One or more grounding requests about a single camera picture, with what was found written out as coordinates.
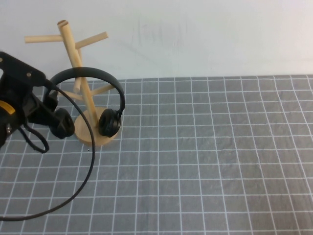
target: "ear cushion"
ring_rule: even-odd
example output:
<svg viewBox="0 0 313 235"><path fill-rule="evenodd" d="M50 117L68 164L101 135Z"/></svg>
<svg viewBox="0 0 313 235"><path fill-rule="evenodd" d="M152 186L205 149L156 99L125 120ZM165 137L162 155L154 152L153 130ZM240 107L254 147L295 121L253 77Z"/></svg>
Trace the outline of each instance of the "ear cushion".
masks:
<svg viewBox="0 0 313 235"><path fill-rule="evenodd" d="M116 117L116 111L106 109L103 111L99 119L99 134L102 136L112 137L118 132L120 125L121 122L120 119Z"/></svg>
<svg viewBox="0 0 313 235"><path fill-rule="evenodd" d="M55 111L55 116L59 118L60 123L56 128L50 126L52 134L60 139L72 136L75 133L75 125L69 112L61 108Z"/></svg>

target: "white wall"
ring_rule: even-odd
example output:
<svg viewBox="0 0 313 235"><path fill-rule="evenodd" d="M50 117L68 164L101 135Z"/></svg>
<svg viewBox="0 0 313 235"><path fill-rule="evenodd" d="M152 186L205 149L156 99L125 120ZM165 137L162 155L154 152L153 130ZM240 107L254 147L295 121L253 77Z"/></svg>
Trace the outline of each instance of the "white wall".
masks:
<svg viewBox="0 0 313 235"><path fill-rule="evenodd" d="M58 34L68 20L84 65L117 78L313 73L312 0L1 0L0 49L51 77L70 67Z"/></svg>

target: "black cable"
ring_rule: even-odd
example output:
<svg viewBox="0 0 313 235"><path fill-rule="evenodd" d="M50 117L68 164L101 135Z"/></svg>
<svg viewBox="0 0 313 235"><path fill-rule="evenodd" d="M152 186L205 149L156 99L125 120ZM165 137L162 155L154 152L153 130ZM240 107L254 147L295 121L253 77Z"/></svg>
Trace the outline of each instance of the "black cable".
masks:
<svg viewBox="0 0 313 235"><path fill-rule="evenodd" d="M79 112L79 114L83 117L86 125L87 125L87 128L90 132L90 136L91 136L91 144L92 144L92 158L91 158L91 163L90 163L90 168L89 168L89 171L87 173L87 176L85 178L85 180L83 181L82 185L78 188L78 190L69 198L67 199L66 201L64 201L63 203L59 204L58 206L55 206L51 209L48 209L46 211L43 211L41 213L38 213L38 214L34 214L34 215L28 215L28 216L20 216L20 217L10 217L10 216L0 216L0 221L23 221L23 220L29 220L29 219L34 219L34 218L38 218L40 216L43 216L43 215L46 215L46 214L49 214L51 212L54 212L60 208L62 208L63 206L65 206L66 204L70 203L80 192L81 190L84 188L85 184L87 183L90 175L91 175L91 172L92 172L92 169L93 169L93 165L94 165L94 160L95 160L95 142L94 142L94 135L93 135L93 132L92 132L92 128L86 118L86 116L84 115L83 111L78 107L78 105L64 92L62 91L60 88L58 88L56 85L54 85L53 83L51 83L50 81L47 81L47 83L49 84L49 86L53 89L53 90L56 90L58 91L59 93L61 93L65 98L67 98L73 105L74 107L77 109L77 111Z"/></svg>
<svg viewBox="0 0 313 235"><path fill-rule="evenodd" d="M38 139L41 140L41 142L43 143L45 149L41 149L39 147L37 147L27 136L27 134L25 133L25 131L22 128L18 128L19 132L22 134L22 136L24 137L25 141L36 151L40 152L40 153L46 153L49 151L50 147L49 144L47 142L47 140L42 136L42 134L40 134L38 131L32 129L30 126L28 126L27 123L24 123L24 128L29 131L30 133L34 134Z"/></svg>

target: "wooden stand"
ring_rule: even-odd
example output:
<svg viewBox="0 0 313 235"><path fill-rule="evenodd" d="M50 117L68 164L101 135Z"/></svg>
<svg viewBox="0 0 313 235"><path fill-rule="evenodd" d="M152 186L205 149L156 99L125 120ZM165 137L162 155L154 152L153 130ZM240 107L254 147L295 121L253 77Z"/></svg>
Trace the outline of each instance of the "wooden stand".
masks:
<svg viewBox="0 0 313 235"><path fill-rule="evenodd" d="M69 23L67 21L58 22L58 28L61 33L60 35L26 36L25 43L63 42L67 50L67 54L71 62L71 65L73 67L82 67L83 62L81 48L108 38L107 33L103 32L76 43L72 31L69 27ZM105 110L105 107L100 108L95 107L92 96L96 94L101 94L103 92L107 92L108 90L113 88L114 87L112 85L106 85L91 91L89 89L87 79L85 77L78 77L75 78L74 83L75 93L66 92L67 95L70 96L71 98L82 100L85 103L87 110L84 112L84 114L86 115L88 121L90 122L93 134L95 136L95 143L97 146L104 145L110 142L115 138L116 135L111 138L99 135L98 117L100 117L102 112ZM81 142L83 142L84 144L91 145L90 133L81 116L79 116L75 121L75 134Z"/></svg>

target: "wooden peg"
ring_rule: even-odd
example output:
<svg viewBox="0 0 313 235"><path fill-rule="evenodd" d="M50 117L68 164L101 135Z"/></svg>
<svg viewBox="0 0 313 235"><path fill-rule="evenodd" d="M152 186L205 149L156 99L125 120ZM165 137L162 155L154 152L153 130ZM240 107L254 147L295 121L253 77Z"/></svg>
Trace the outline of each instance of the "wooden peg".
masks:
<svg viewBox="0 0 313 235"><path fill-rule="evenodd" d="M63 37L64 46L67 50L69 60L73 67L82 67L83 63L77 49L75 48L75 41L70 30L67 21L58 22L58 28ZM90 116L90 121L92 126L96 127L98 125L98 117L95 110L94 102L90 93L89 85L85 77L76 78L75 85L81 83L82 97L87 107L88 114Z"/></svg>
<svg viewBox="0 0 313 235"><path fill-rule="evenodd" d="M106 39L106 38L108 38L108 35L107 35L106 32L99 33L99 34L94 35L94 36L92 36L92 37L90 37L90 38L86 38L86 39L84 39L84 40L81 40L80 42L77 42L75 48L76 48L76 49L79 49L79 48L88 46L88 45L90 45L90 44L99 42L99 41L101 41L101 40L104 40L104 39Z"/></svg>
<svg viewBox="0 0 313 235"><path fill-rule="evenodd" d="M25 43L49 43L49 42L63 42L61 35L47 35L47 36L25 36Z"/></svg>
<svg viewBox="0 0 313 235"><path fill-rule="evenodd" d="M96 94L100 94L100 93L103 93L103 92L107 92L111 89L114 89L114 86L112 86L111 84L109 85L106 85L106 86L103 86L103 87L99 87L97 89L94 89L91 91L91 95L96 95Z"/></svg>
<svg viewBox="0 0 313 235"><path fill-rule="evenodd" d="M78 54L79 54L81 61L83 61L82 50L79 48L79 49L77 49L77 51L78 51Z"/></svg>
<svg viewBox="0 0 313 235"><path fill-rule="evenodd" d="M83 97L79 94L75 94L75 93L72 93L72 92L67 92L67 91L64 91L65 94L67 94L69 97L71 97L72 99L77 99L77 100L81 100L81 101L84 101L83 100Z"/></svg>

